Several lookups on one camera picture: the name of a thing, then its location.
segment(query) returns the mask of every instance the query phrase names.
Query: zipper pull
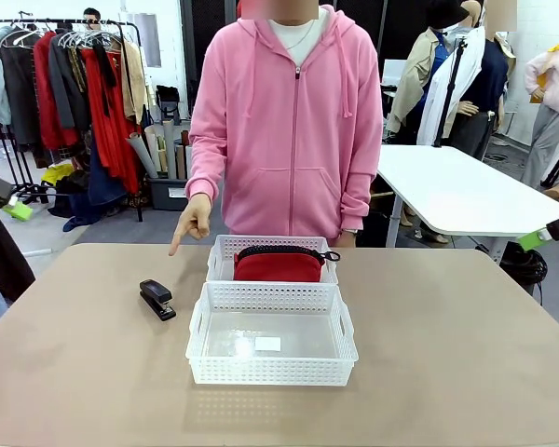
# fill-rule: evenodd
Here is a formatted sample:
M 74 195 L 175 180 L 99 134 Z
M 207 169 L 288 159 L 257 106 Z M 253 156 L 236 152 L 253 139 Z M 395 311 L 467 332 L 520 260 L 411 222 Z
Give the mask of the zipper pull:
M 331 261 L 333 263 L 337 263 L 342 259 L 342 255 L 336 253 L 335 251 L 327 251 L 326 253 L 319 253 L 322 259 L 326 259 L 327 261 Z

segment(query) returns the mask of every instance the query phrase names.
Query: box label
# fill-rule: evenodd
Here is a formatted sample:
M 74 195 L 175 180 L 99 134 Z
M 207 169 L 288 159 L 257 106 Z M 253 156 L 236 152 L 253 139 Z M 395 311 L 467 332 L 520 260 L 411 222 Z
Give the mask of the box label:
M 168 188 L 168 196 L 170 198 L 186 198 L 186 190 L 184 188 Z
M 281 339 L 279 337 L 256 337 L 254 339 L 255 351 L 281 351 Z

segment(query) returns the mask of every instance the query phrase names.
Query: black hat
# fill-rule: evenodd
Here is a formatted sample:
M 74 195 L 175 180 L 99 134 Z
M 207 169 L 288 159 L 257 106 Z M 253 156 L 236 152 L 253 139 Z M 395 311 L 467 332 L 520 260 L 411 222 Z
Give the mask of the black hat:
M 436 30 L 460 23 L 470 15 L 459 0 L 431 0 L 427 6 L 427 24 Z

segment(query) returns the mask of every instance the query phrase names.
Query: empty white basket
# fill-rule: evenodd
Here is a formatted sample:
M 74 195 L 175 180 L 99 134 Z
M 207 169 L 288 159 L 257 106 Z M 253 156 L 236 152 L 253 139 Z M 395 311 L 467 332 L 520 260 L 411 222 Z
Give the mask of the empty white basket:
M 267 237 L 267 236 L 218 236 L 211 248 L 207 266 L 208 281 L 231 281 L 234 279 L 234 255 L 254 245 L 292 245 L 316 250 L 329 251 L 324 237 Z M 337 284 L 335 263 L 325 262 L 321 270 L 320 282 Z
M 186 349 L 197 384 L 345 386 L 358 360 L 335 284 L 203 286 Z

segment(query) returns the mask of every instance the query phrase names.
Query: red pencil case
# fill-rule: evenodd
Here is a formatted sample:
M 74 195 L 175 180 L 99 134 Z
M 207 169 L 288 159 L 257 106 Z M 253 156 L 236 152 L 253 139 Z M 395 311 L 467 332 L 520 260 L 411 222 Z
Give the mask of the red pencil case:
M 338 262 L 334 251 L 290 245 L 256 245 L 234 256 L 235 281 L 320 282 L 326 261 Z

